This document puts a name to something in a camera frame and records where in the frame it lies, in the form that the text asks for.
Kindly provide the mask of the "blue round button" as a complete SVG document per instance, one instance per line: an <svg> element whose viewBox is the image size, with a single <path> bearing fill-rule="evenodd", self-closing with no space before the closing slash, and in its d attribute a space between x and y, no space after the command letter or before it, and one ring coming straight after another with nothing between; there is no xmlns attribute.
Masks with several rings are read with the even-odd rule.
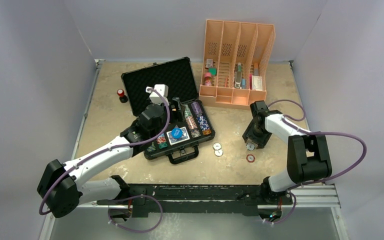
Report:
<svg viewBox="0 0 384 240"><path fill-rule="evenodd" d="M178 127L175 127L171 130L171 136L174 139L180 139L183 136L183 130Z"/></svg>

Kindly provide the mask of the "blue playing card deck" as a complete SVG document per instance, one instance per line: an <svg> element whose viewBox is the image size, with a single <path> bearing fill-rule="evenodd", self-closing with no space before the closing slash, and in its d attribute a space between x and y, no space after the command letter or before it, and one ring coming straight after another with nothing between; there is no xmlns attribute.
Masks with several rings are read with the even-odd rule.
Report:
<svg viewBox="0 0 384 240"><path fill-rule="evenodd" d="M179 143L188 141L188 140L190 139L190 136L189 136L189 134L188 134L188 131L187 131L186 127L174 127L174 128L180 128L180 129L182 129L182 131L183 131L183 135L182 135L182 137L179 138L179 139L174 139L174 138L172 137L172 135L171 135L171 131L172 131L172 130L168 131L168 132L166 133L166 135L167 135L167 137L168 137L168 142L169 142L170 145L179 144Z"/></svg>

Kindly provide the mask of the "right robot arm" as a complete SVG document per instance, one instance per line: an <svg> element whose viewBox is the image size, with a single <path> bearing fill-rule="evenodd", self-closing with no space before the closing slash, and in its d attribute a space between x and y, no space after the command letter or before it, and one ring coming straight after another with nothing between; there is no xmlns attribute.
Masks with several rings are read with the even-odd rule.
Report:
<svg viewBox="0 0 384 240"><path fill-rule="evenodd" d="M266 177L260 186L264 202L272 204L293 186L331 176L325 135L300 128L279 110L270 110L263 100L251 103L250 110L252 120L242 135L248 150L264 148L273 135L287 145L285 170Z"/></svg>

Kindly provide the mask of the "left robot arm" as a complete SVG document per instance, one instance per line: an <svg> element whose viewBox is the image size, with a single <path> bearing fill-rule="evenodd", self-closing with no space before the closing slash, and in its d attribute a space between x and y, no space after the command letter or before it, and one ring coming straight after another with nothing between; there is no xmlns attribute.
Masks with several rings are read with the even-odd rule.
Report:
<svg viewBox="0 0 384 240"><path fill-rule="evenodd" d="M97 200L126 203L129 191L121 186L121 177L103 181L92 177L109 167L144 152L168 128L171 108L165 96L153 93L151 104L132 124L109 143L76 159L49 162L39 181L37 192L42 198L39 214L61 218L77 206Z"/></svg>

